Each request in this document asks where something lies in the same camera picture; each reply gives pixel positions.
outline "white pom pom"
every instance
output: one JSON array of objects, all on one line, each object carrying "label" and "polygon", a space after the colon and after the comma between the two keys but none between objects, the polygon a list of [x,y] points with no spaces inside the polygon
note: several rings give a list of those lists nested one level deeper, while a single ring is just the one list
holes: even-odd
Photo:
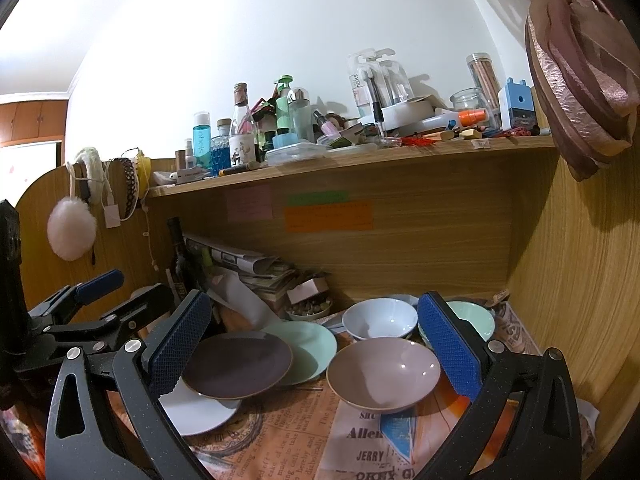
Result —
[{"label": "white pom pom", "polygon": [[47,222],[49,245],[68,262],[85,254],[95,241],[96,222],[89,206],[76,197],[65,197],[53,208]]}]

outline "metal screw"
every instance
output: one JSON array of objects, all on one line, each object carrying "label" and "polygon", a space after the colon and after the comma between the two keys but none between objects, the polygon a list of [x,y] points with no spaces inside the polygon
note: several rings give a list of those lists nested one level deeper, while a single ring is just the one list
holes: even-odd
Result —
[{"label": "metal screw", "polygon": [[557,348],[550,348],[549,349],[549,357],[551,357],[554,361],[561,361],[562,360],[562,352],[559,351]]},{"label": "metal screw", "polygon": [[489,347],[489,350],[491,350],[491,352],[493,352],[494,354],[501,354],[502,352],[504,352],[504,345],[500,341],[496,341],[495,339],[489,341],[489,344],[487,346]]},{"label": "metal screw", "polygon": [[80,349],[77,346],[74,346],[73,348],[70,348],[68,350],[68,352],[66,353],[66,358],[67,359],[75,359],[79,355],[80,355]]},{"label": "metal screw", "polygon": [[138,339],[130,339],[126,343],[124,343],[125,352],[136,352],[140,349],[142,343]]}]

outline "pink sticky note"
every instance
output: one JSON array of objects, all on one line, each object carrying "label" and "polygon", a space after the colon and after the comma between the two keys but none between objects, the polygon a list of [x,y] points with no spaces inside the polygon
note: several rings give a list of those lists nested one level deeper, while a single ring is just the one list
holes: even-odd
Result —
[{"label": "pink sticky note", "polygon": [[225,189],[226,218],[229,222],[273,220],[271,187],[262,186]]}]

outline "wooden shelf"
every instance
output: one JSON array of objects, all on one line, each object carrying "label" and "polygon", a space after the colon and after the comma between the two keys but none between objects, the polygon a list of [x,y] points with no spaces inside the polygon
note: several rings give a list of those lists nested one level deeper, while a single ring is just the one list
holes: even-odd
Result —
[{"label": "wooden shelf", "polygon": [[180,184],[180,186],[158,186],[149,190],[148,197],[175,195],[191,191],[200,191],[203,189],[212,189],[215,187],[258,182],[259,180],[270,180],[272,178],[293,174],[313,173],[315,171],[349,168],[365,164],[405,164],[410,162],[415,163],[418,159],[433,156],[443,157],[465,155],[471,157],[486,156],[497,152],[555,149],[551,136],[489,139],[489,144],[489,149],[477,150],[474,148],[471,140],[446,140],[423,148],[403,146],[402,148],[389,148],[386,150],[376,150],[375,152],[356,155],[345,154],[313,158],[311,160],[301,160],[299,162],[261,168],[260,170],[248,171],[246,173],[239,173],[236,175],[208,178],[207,180],[199,180],[198,182]]}]

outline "cabinet door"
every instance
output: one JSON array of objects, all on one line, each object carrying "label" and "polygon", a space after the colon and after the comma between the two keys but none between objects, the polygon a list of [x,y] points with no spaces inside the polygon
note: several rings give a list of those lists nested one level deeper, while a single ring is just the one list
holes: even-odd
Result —
[{"label": "cabinet door", "polygon": [[40,129],[38,137],[65,136],[66,105],[68,101],[43,101],[40,111]]},{"label": "cabinet door", "polygon": [[38,137],[40,110],[42,110],[42,101],[18,103],[15,110],[12,142],[15,143],[16,140],[33,142]]},{"label": "cabinet door", "polygon": [[16,103],[0,105],[0,144],[11,141],[17,106]]}]

